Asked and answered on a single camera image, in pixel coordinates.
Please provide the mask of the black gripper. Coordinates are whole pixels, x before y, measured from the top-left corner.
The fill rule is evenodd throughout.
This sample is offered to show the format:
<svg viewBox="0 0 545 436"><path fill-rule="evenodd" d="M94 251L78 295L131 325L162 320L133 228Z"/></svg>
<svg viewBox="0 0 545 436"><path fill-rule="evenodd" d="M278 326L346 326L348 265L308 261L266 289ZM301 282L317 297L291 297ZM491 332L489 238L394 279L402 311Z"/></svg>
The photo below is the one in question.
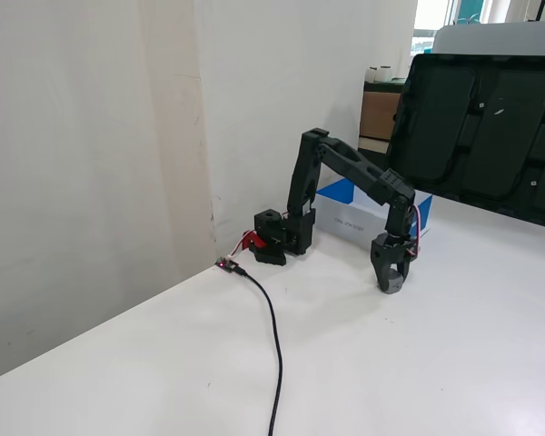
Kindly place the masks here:
<svg viewBox="0 0 545 436"><path fill-rule="evenodd" d="M372 241L370 259L379 288L383 293L388 293L390 290L391 264L396 263L393 270L392 289L399 291L408 277L411 262L418 253L417 239L409 234L394 236L381 233Z"/></svg>

